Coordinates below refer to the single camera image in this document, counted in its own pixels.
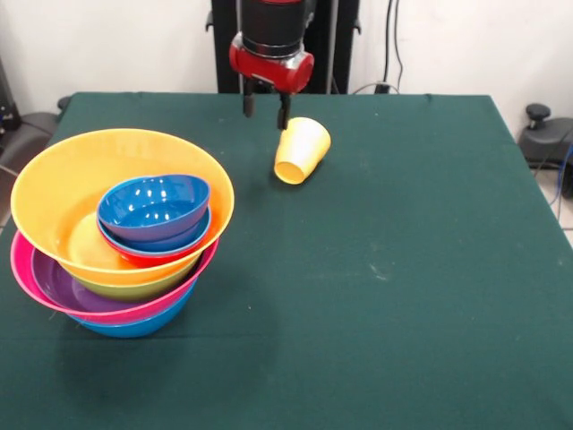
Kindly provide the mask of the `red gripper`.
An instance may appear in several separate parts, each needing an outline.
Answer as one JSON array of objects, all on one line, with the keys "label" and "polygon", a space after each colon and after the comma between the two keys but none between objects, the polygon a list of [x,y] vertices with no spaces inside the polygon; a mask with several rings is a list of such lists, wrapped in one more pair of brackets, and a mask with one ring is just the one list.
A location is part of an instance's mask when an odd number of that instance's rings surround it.
[{"label": "red gripper", "polygon": [[303,49],[287,58],[259,56],[246,49],[243,34],[238,32],[229,48],[229,62],[243,76],[244,115],[250,118],[254,112],[253,79],[266,82],[279,92],[277,127],[286,130],[291,110],[289,94],[301,92],[308,84],[314,67],[314,56]]}]

